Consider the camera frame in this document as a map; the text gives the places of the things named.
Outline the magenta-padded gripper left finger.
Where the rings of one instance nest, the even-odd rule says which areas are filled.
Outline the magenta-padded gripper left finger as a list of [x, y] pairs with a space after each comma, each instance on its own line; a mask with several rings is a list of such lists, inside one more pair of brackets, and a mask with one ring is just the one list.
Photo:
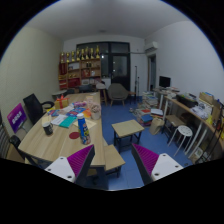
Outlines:
[[94, 145], [90, 145], [69, 157], [59, 157], [46, 168], [46, 171], [79, 186], [84, 186], [94, 155]]

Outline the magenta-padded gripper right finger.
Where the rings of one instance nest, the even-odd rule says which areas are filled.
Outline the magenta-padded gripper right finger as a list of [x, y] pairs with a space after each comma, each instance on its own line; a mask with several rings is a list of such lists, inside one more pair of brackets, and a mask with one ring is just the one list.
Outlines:
[[132, 155], [145, 185], [182, 169], [182, 166], [168, 154], [158, 155], [137, 144], [132, 144]]

